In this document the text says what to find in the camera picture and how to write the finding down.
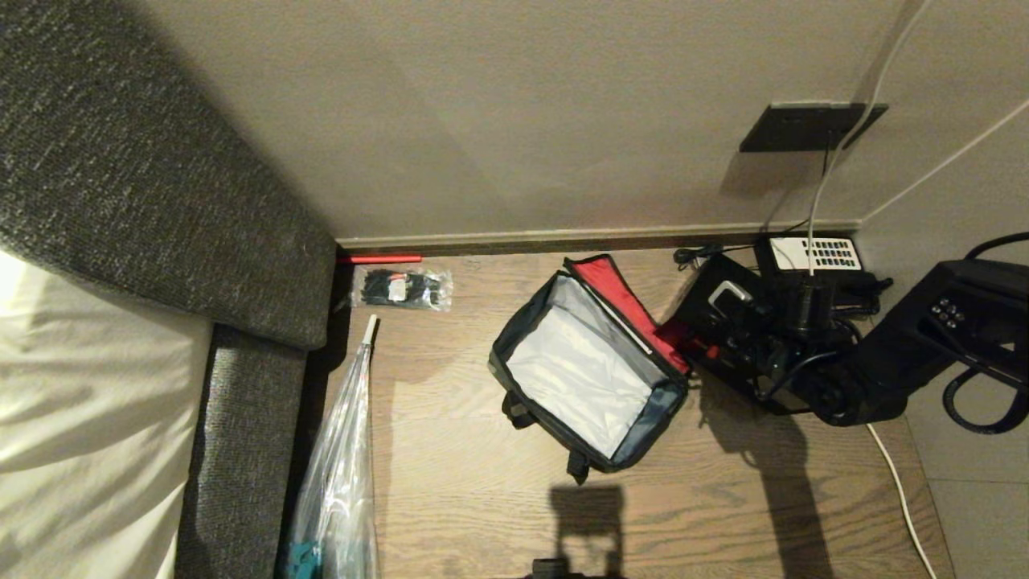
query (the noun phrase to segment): plastic bag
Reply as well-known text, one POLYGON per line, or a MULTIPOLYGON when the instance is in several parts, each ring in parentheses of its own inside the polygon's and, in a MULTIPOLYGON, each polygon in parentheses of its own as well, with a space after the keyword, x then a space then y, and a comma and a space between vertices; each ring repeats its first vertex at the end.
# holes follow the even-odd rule
POLYGON ((449 270, 357 265, 350 303, 450 312, 453 293, 454 281, 449 270))
POLYGON ((368 371, 377 317, 322 423, 289 533, 289 579, 379 576, 368 435, 368 371))

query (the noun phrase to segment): power strip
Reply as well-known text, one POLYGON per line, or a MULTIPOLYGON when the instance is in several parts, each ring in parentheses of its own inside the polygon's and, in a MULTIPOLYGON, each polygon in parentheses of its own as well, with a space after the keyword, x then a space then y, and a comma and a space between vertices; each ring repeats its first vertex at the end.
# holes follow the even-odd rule
MULTIPOLYGON (((768 240, 775 256, 776 265, 781 270, 808 268, 807 237, 773 237, 768 240)), ((861 259, 857 256, 854 242, 843 237, 816 237, 810 249, 811 262, 815 269, 861 270, 861 259)))

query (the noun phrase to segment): wall socket plate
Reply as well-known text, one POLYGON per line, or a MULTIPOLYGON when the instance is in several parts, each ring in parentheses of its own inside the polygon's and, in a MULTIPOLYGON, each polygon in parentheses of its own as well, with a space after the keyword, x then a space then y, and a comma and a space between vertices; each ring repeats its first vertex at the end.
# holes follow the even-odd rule
MULTIPOLYGON (((787 152, 836 148, 864 112, 862 103, 850 104, 774 104, 769 105, 740 143, 740 152, 787 152)), ((850 146, 889 108, 877 104, 850 146)))

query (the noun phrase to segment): gray sofa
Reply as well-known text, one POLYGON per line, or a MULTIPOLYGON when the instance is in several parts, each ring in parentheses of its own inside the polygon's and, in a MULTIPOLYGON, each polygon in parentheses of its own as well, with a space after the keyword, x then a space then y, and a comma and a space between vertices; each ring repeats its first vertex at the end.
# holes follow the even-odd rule
POLYGON ((334 242, 116 2, 0 3, 0 246, 216 323, 176 575, 272 576, 334 242))

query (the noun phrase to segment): red bag lining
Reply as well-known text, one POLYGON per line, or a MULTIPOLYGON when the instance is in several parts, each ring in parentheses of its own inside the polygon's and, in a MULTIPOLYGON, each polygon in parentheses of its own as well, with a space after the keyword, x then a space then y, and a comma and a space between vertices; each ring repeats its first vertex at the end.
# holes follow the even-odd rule
POLYGON ((603 296, 615 310, 622 313, 630 325, 643 337, 650 348, 668 361, 679 372, 689 371, 689 365, 675 352, 671 345, 658 336, 658 326, 640 303, 632 289, 609 255, 595 257, 587 261, 573 261, 570 266, 603 296))

